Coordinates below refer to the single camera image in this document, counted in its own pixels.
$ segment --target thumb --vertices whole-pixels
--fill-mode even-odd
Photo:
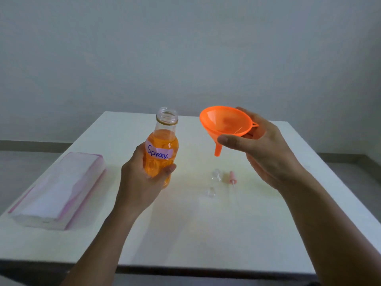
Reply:
[[[245,153],[249,153],[253,149],[253,144],[255,143],[254,140],[249,138],[227,134],[220,135],[217,141],[223,146]]]
[[[168,165],[166,166],[165,168],[162,168],[162,170],[160,171],[160,173],[158,173],[156,176],[154,176],[152,178],[152,181],[154,183],[164,183],[164,181],[166,180],[167,177],[170,176],[171,173],[174,172],[174,170],[176,169],[176,165],[173,163],[171,165]]]

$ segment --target white and pink package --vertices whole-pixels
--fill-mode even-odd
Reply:
[[[70,152],[42,174],[9,215],[23,226],[64,230],[105,169],[99,154]]]

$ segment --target funnel cone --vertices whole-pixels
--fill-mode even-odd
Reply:
[[[228,106],[212,106],[204,109],[200,114],[200,121],[216,143],[215,156],[221,154],[222,145],[217,142],[221,134],[243,136],[258,126],[246,113]]]

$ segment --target gray floor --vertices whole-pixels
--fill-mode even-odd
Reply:
[[[58,157],[57,153],[28,153],[0,151],[0,211],[5,211],[9,205],[26,190]],[[377,206],[381,201],[381,185],[378,184],[356,165],[345,163],[330,163],[331,169],[346,183],[355,195],[365,204],[373,215],[381,221],[381,209]],[[260,286],[289,285],[301,286],[305,282],[250,281],[235,279],[169,277],[150,275],[117,274],[114,286],[122,285],[185,285],[185,286]],[[0,276],[0,285],[20,285]]]

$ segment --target person's right arm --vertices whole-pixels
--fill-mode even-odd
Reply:
[[[259,124],[240,138],[218,142],[246,153],[258,175],[286,201],[323,285],[381,285],[381,254],[320,183],[298,162],[279,129],[245,109]]]

